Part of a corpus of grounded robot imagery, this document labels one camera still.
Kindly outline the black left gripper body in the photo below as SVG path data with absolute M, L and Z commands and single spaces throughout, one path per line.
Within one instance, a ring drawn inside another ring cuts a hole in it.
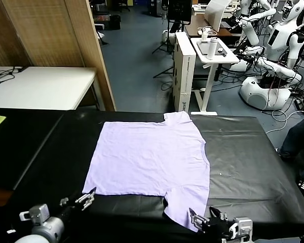
M 83 208 L 83 204 L 80 203 L 68 204 L 62 208 L 62 211 L 56 215 L 56 218 L 59 218 L 62 222 L 68 222 L 74 214 L 80 212 Z

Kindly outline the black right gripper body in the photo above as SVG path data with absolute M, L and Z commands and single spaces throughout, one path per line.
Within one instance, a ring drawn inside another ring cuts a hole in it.
M 219 218 L 207 218 L 204 224 L 204 234 L 207 238 L 231 238 L 233 233 L 230 227 L 232 220 L 221 221 Z

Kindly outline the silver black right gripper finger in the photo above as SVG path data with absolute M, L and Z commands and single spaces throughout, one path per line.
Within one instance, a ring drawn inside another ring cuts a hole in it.
M 206 218 L 203 216 L 198 215 L 193 209 L 189 208 L 189 213 L 191 217 L 191 223 L 197 228 L 199 231 L 203 230 L 203 225 L 206 223 Z
M 227 221 L 227 213 L 224 213 L 215 207 L 209 207 L 209 211 L 212 218 L 219 218 L 221 221 Z

